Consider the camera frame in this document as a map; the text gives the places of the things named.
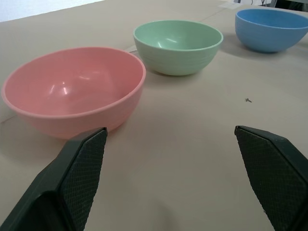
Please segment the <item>green plastic bowl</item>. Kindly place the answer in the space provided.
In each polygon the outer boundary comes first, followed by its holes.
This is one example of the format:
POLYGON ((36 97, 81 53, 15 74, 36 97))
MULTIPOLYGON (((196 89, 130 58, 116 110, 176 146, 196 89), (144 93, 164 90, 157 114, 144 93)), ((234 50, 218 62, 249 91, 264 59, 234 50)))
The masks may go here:
POLYGON ((212 26, 183 20, 145 23, 134 30, 133 37, 145 65, 170 76, 191 75, 204 69, 224 39, 212 26))

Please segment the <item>blue plastic bowl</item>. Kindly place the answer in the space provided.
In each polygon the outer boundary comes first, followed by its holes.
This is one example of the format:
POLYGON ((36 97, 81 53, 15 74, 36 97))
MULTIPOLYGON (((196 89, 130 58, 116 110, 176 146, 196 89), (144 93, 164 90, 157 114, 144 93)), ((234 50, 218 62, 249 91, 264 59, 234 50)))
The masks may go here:
POLYGON ((281 52, 308 33, 308 17, 273 9, 244 9, 235 15, 235 33, 243 45, 254 51, 281 52))

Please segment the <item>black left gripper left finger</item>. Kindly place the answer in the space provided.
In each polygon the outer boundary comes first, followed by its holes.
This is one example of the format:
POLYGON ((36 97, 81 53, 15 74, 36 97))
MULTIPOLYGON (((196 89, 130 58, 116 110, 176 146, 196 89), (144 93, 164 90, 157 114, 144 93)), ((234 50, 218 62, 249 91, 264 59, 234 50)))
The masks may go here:
POLYGON ((34 178, 0 231, 84 231, 97 192, 107 128, 69 139, 34 178))

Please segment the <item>pink plastic bowl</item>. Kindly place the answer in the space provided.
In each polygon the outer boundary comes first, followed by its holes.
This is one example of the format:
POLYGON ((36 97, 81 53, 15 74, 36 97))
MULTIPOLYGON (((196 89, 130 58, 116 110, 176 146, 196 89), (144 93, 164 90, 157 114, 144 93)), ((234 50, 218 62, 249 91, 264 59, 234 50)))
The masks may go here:
POLYGON ((143 62, 127 51, 73 48, 20 66, 3 83, 1 96, 39 132, 69 139, 125 123, 138 105, 145 77, 143 62))

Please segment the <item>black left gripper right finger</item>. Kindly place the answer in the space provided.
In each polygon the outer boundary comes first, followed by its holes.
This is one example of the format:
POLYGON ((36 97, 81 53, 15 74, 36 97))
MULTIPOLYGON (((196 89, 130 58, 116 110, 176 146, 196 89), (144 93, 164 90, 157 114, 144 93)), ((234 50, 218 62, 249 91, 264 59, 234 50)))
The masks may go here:
POLYGON ((250 185, 275 231, 308 231, 308 159, 286 138, 236 126, 250 185))

